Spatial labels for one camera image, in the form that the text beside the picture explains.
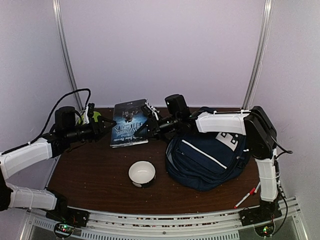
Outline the right aluminium corner post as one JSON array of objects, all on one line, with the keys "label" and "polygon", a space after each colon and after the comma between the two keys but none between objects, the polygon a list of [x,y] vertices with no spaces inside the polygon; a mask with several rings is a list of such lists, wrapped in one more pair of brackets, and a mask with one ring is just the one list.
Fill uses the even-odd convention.
[{"label": "right aluminium corner post", "polygon": [[253,105],[254,96],[256,93],[256,89],[258,86],[258,82],[259,82],[262,67],[263,67],[263,64],[262,64],[263,56],[268,44],[273,5],[274,5],[273,0],[264,1],[264,10],[262,15],[256,54],[255,54],[246,94],[241,107],[243,110],[248,110]]}]

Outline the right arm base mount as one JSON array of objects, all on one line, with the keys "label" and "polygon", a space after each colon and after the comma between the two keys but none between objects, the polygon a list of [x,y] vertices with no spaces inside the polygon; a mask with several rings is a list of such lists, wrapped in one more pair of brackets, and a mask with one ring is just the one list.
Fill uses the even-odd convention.
[{"label": "right arm base mount", "polygon": [[246,207],[239,212],[241,224],[243,227],[253,225],[255,234],[261,238],[271,238],[283,226],[288,212],[285,213],[284,220],[277,228],[275,219],[283,215],[278,200],[273,202],[260,200],[259,203],[258,207]]}]

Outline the left aluminium corner post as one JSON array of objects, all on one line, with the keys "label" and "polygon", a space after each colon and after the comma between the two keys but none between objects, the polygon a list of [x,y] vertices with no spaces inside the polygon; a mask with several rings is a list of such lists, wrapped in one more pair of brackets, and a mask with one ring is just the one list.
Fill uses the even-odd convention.
[{"label": "left aluminium corner post", "polygon": [[53,14],[54,14],[55,22],[56,22],[56,26],[57,26],[57,32],[58,32],[58,36],[59,36],[60,46],[61,46],[61,50],[62,50],[62,58],[63,58],[63,62],[65,65],[65,68],[66,68],[68,81],[69,81],[71,90],[75,91],[78,89],[78,87],[77,87],[77,83],[75,80],[74,71],[72,68],[72,63],[71,63],[71,59],[70,59],[70,55],[69,55],[69,51],[68,51],[68,46],[67,46],[67,39],[66,39],[66,35],[65,35],[62,12],[61,12],[61,1],[60,0],[53,0],[52,6],[53,6]]}]

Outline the aluminium corner post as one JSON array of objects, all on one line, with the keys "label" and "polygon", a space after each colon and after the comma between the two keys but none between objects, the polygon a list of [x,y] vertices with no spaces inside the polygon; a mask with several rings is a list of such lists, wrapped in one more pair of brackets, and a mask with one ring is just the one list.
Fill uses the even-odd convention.
[{"label": "aluminium corner post", "polygon": [[56,26],[57,26],[57,32],[58,32],[58,36],[59,36],[60,46],[61,46],[61,50],[62,50],[62,58],[63,58],[63,62],[65,65],[65,68],[66,68],[68,81],[69,81],[71,90],[75,91],[78,89],[78,87],[77,87],[77,83],[75,80],[74,71],[72,68],[72,63],[71,63],[71,59],[70,59],[70,55],[69,55],[69,51],[68,51],[68,46],[67,46],[67,39],[66,39],[66,35],[65,35],[62,12],[61,12],[61,1],[60,0],[53,0],[52,6],[53,6],[53,14],[54,14],[55,22],[56,22]]},{"label": "aluminium corner post", "polygon": [[241,107],[243,110],[248,110],[253,105],[254,96],[256,93],[256,89],[258,86],[258,82],[259,82],[262,67],[263,67],[263,64],[262,64],[263,56],[268,44],[273,5],[274,5],[273,0],[264,1],[264,10],[262,15],[256,54],[255,54],[246,94]]}]

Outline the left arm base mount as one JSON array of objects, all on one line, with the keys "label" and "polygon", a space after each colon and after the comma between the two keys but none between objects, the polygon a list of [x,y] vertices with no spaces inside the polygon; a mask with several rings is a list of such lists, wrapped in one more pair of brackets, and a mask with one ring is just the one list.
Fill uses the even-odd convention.
[{"label": "left arm base mount", "polygon": [[68,206],[66,198],[58,198],[52,210],[44,210],[48,219],[56,221],[53,233],[58,239],[69,238],[76,228],[86,227],[90,213],[86,210]]}]

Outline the navy blue student backpack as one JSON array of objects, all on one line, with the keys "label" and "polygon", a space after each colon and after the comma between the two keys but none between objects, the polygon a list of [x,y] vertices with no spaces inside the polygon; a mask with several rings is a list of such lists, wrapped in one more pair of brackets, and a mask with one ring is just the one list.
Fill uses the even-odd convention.
[{"label": "navy blue student backpack", "polygon": [[238,177],[250,160],[245,135],[226,132],[182,133],[165,150],[165,169],[179,184],[209,191]]}]

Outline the dark blue cover book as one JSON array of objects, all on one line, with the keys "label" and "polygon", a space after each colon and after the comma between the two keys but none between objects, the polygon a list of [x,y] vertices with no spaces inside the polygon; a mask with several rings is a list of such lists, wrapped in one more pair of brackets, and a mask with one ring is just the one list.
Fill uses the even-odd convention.
[{"label": "dark blue cover book", "polygon": [[146,137],[134,136],[135,132],[146,122],[147,117],[142,107],[147,103],[145,98],[117,103],[113,109],[113,120],[110,147],[121,148],[148,143]]}]

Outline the white black bowl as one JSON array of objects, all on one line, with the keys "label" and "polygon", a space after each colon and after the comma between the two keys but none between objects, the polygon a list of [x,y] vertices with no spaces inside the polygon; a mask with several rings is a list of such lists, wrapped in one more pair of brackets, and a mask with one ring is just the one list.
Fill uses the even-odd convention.
[{"label": "white black bowl", "polygon": [[149,161],[137,161],[128,170],[131,183],[137,188],[148,188],[156,180],[156,168]]}]

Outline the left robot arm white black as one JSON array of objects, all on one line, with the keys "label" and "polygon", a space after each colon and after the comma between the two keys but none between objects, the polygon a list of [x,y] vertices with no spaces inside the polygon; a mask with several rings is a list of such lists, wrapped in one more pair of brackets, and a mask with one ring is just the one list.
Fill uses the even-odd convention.
[{"label": "left robot arm white black", "polygon": [[52,211],[61,222],[72,218],[72,211],[66,201],[49,190],[30,189],[7,182],[14,174],[34,164],[53,159],[65,151],[70,151],[74,143],[97,142],[109,133],[116,122],[101,114],[95,115],[94,103],[85,103],[83,112],[73,106],[58,107],[60,102],[77,93],[76,90],[64,94],[53,106],[49,117],[54,124],[49,132],[41,130],[33,140],[5,150],[0,154],[0,209],[28,208]]}]

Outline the red white marker pen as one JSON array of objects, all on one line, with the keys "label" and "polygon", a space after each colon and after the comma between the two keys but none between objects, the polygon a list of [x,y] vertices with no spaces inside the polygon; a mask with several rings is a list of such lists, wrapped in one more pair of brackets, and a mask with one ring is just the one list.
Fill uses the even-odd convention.
[{"label": "red white marker pen", "polygon": [[256,193],[256,188],[252,188],[237,204],[233,206],[234,209],[237,209],[249,196],[252,196]]}]

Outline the black white marker pen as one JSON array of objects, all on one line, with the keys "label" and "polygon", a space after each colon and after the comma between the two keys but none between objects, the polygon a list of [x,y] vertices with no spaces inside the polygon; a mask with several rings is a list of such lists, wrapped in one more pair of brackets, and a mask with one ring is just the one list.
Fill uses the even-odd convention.
[{"label": "black white marker pen", "polygon": [[254,194],[256,194],[258,192],[260,186],[261,186],[261,182],[259,182],[258,185],[256,186],[256,188],[254,190]]}]

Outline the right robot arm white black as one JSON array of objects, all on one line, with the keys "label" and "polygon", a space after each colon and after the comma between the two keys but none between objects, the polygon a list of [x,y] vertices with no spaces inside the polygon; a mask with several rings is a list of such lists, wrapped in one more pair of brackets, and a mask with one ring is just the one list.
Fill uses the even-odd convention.
[{"label": "right robot arm white black", "polygon": [[217,111],[202,107],[191,112],[180,94],[168,96],[165,103],[168,117],[149,104],[142,106],[147,120],[135,136],[162,139],[173,133],[165,152],[168,174],[186,187],[209,191],[239,176],[254,158],[260,182],[256,216],[266,221],[274,215],[279,199],[280,144],[263,108]]}]

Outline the green plate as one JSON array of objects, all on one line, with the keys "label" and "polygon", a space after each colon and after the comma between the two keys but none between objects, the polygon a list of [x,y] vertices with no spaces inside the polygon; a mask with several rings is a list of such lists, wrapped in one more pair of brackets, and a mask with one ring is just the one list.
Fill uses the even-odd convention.
[{"label": "green plate", "polygon": [[[93,121],[94,122],[98,122],[98,117],[99,116],[101,116],[101,114],[99,113],[99,112],[97,112],[97,111],[94,111],[93,112]],[[84,112],[84,111],[82,111],[81,113],[80,113],[80,117],[76,117],[76,121],[75,121],[75,123],[76,123],[76,125],[85,125],[85,124],[89,124],[90,123],[90,117],[88,117],[88,114],[86,113],[86,112]]]}]

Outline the aluminium front rail frame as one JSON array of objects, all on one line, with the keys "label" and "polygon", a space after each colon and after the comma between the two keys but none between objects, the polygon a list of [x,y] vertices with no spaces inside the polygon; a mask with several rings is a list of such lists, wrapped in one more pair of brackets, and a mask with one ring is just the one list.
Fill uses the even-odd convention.
[{"label": "aluminium front rail frame", "polygon": [[309,240],[295,197],[279,201],[281,216],[244,225],[240,209],[190,214],[128,214],[90,210],[85,227],[68,240],[263,240],[263,226],[274,226],[272,240]]}]

